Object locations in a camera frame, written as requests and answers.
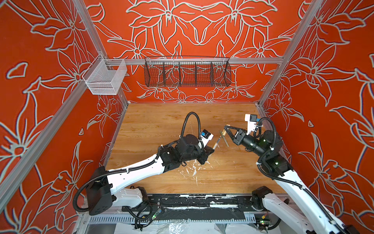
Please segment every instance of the wooden table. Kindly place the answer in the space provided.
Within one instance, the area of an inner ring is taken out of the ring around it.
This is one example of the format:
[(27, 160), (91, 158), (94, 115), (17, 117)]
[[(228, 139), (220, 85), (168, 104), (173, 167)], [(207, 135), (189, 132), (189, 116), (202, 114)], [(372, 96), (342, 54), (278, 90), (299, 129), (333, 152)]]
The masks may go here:
[[(201, 130), (207, 129), (214, 137), (208, 146), (213, 147), (224, 125), (246, 129), (246, 113), (257, 114), (254, 104), (213, 103), (163, 103), (130, 104), (106, 169), (124, 167), (144, 160), (157, 152), (157, 147), (179, 139), (184, 118), (196, 112)], [(197, 136), (197, 120), (191, 115), (184, 134)], [(196, 160), (186, 167), (148, 177), (134, 183), (147, 193), (227, 193), (249, 194), (261, 186), (274, 193), (285, 193), (274, 181), (262, 175), (256, 166), (258, 156), (235, 145), (229, 136), (223, 139), (204, 165)]]

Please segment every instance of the white mesh basket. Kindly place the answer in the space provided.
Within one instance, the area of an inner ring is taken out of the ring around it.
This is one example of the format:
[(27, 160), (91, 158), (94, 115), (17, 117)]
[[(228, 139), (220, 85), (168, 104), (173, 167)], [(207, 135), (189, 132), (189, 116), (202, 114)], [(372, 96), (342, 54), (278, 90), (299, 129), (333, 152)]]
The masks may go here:
[(106, 65), (106, 61), (106, 59), (103, 59), (99, 55), (83, 75), (83, 79), (92, 94), (116, 95), (121, 87), (121, 83), (127, 72), (125, 61), (121, 61), (117, 70), (111, 70), (112, 67)]

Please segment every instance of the robotic arm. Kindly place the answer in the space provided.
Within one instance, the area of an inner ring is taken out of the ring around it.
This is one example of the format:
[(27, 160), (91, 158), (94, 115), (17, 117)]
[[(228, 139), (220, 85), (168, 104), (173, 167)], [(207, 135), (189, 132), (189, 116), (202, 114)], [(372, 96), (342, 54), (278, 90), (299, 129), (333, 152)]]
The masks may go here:
[[(304, 216), (282, 202), (273, 192), (263, 186), (252, 192), (251, 206), (255, 210), (264, 208), (272, 211), (297, 233), (318, 234), (358, 234), (352, 225), (344, 225), (333, 215), (303, 183), (289, 162), (279, 154), (283, 142), (279, 138), (274, 123), (269, 118), (257, 119), (256, 115), (246, 115), (248, 130), (225, 126), (225, 130), (236, 145), (243, 145), (246, 151), (259, 156), (258, 169), (265, 176), (279, 184), (295, 201)], [(262, 122), (267, 120), (272, 130), (261, 134)], [(261, 230), (272, 227), (258, 226)]]
[[(184, 129), (190, 115), (195, 115), (199, 125), (198, 138), (188, 134), (184, 136)], [(165, 173), (186, 165), (186, 161), (197, 159), (205, 164), (214, 149), (206, 146), (213, 138), (207, 130), (201, 132), (199, 116), (190, 112), (184, 120), (181, 138), (165, 146), (158, 147), (157, 154), (151, 157), (115, 170), (106, 171), (104, 167), (96, 169), (91, 179), (75, 194), (73, 207), (78, 212), (89, 211), (90, 215), (98, 215), (112, 205), (135, 207), (148, 198), (143, 188), (123, 189), (144, 178)], [(88, 208), (77, 205), (80, 193), (86, 189)]]

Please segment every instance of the wire basket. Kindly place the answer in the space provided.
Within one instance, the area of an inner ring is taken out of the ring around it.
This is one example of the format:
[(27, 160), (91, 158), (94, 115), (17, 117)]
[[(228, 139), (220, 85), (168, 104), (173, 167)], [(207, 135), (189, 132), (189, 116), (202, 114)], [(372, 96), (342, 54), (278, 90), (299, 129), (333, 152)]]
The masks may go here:
[(148, 87), (223, 87), (231, 84), (231, 67), (223, 57), (146, 57), (144, 79)]
[(116, 67), (106, 64), (108, 61), (99, 54), (83, 75), (83, 79), (92, 94), (116, 95), (121, 87), (127, 72), (126, 63), (122, 59), (117, 70), (114, 70)]

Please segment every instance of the floral wallpaper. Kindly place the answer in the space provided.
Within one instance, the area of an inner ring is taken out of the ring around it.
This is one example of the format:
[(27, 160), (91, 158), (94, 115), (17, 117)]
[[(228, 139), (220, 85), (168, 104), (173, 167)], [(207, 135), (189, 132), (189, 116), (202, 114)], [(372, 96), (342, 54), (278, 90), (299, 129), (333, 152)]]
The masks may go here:
[(305, 184), (346, 224), (374, 232), (374, 3), (326, 0), (264, 109)]
[[(0, 15), (1, 182), (97, 52), (71, 0), (2, 1)], [(117, 95), (85, 91), (0, 214), (0, 233), (72, 231), (74, 191), (104, 163), (123, 109)]]
[[(308, 0), (85, 0), (110, 58), (147, 56), (281, 57)], [(232, 65), (225, 88), (146, 87), (144, 69), (128, 66), (122, 89), (131, 102), (259, 100), (275, 64)]]

